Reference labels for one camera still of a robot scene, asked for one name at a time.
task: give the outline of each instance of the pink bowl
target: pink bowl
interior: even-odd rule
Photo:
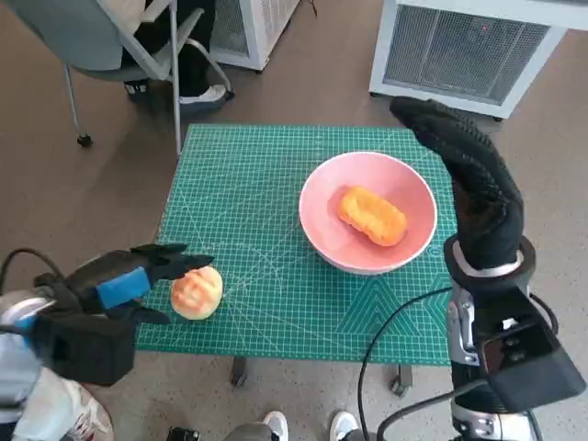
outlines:
[[[400,243],[383,247],[339,219],[337,208],[349,187],[365,187],[400,209],[408,230]],[[330,264],[349,273],[381,274],[399,268],[431,242],[437,207],[424,179],[386,154],[345,153],[319,165],[300,193],[300,222],[312,246]]]

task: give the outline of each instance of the robotic arm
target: robotic arm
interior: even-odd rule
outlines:
[[[582,393],[582,376],[529,299],[535,249],[523,236],[521,193],[490,138],[434,101],[394,98],[391,112],[453,178],[458,234],[445,244],[456,439],[538,441],[530,412]]]
[[[191,269],[209,265],[212,257],[182,254],[183,244],[149,244],[112,251],[91,260],[65,277],[43,254],[52,274],[34,280],[34,288],[0,297],[0,424],[22,414],[41,366],[66,379],[111,385],[133,366],[138,323],[169,323],[160,311],[138,299],[160,279],[173,280]]]

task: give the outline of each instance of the bun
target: bun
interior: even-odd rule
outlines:
[[[363,187],[352,187],[344,194],[338,214],[343,222],[381,246],[400,242],[408,226],[404,213]]]
[[[189,320],[209,317],[221,303],[222,277],[212,266],[193,269],[172,284],[174,311]]]

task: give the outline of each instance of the person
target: person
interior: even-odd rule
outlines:
[[[110,416],[96,398],[80,383],[43,367],[12,440],[59,441],[64,436],[72,441],[114,441]]]
[[[359,429],[356,418],[349,412],[337,413],[331,422],[329,441],[363,441],[363,439],[364,435]],[[224,438],[224,441],[288,441],[286,416],[282,412],[272,411],[261,423],[237,426]]]
[[[170,40],[169,9],[166,8],[153,23],[140,23],[137,17],[153,0],[106,0],[107,7],[121,18],[126,26],[134,32],[137,41],[149,52],[158,52]],[[190,33],[190,38],[198,41],[209,51],[210,38],[216,16],[216,0],[178,0],[177,25],[186,20],[199,7],[204,14]],[[122,54],[121,66],[136,64],[125,50]],[[227,94],[224,85],[211,85],[207,77],[209,62],[195,47],[185,44],[178,55],[178,76],[180,106],[182,108],[214,107],[224,102]],[[125,89],[132,101],[140,101],[147,95],[148,80],[129,81]]]

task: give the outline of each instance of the vent grille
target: vent grille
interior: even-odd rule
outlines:
[[[501,105],[547,26],[399,6],[384,83]]]
[[[216,20],[210,44],[217,49],[249,57],[239,0],[217,0]]]
[[[299,0],[261,0],[266,23],[266,37],[273,45]]]

